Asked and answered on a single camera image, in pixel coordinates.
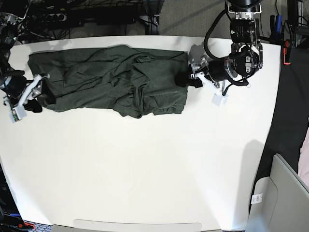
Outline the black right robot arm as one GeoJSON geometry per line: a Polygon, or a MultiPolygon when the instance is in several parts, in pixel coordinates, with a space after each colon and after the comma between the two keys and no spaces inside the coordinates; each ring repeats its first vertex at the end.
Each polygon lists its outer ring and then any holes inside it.
{"type": "Polygon", "coordinates": [[[5,93],[4,105],[10,114],[21,119],[27,111],[42,112],[39,99],[55,104],[56,98],[47,86],[49,74],[42,73],[28,80],[22,70],[15,70],[9,64],[10,49],[18,38],[18,21],[21,18],[11,13],[0,14],[0,89],[5,93]]]}

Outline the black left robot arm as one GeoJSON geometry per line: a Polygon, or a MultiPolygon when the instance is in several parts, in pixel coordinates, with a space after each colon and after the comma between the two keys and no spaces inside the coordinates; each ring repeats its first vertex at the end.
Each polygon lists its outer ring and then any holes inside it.
{"type": "Polygon", "coordinates": [[[225,95],[231,86],[248,86],[248,79],[263,67],[263,46],[260,42],[259,21],[256,14],[261,13],[259,0],[226,0],[225,8],[215,18],[208,29],[203,46],[207,58],[194,62],[188,67],[187,75],[175,78],[180,87],[202,87],[203,82],[211,82],[221,88],[225,95]],[[231,52],[225,57],[215,56],[209,48],[208,41],[220,19],[226,15],[230,22],[231,52]]]}

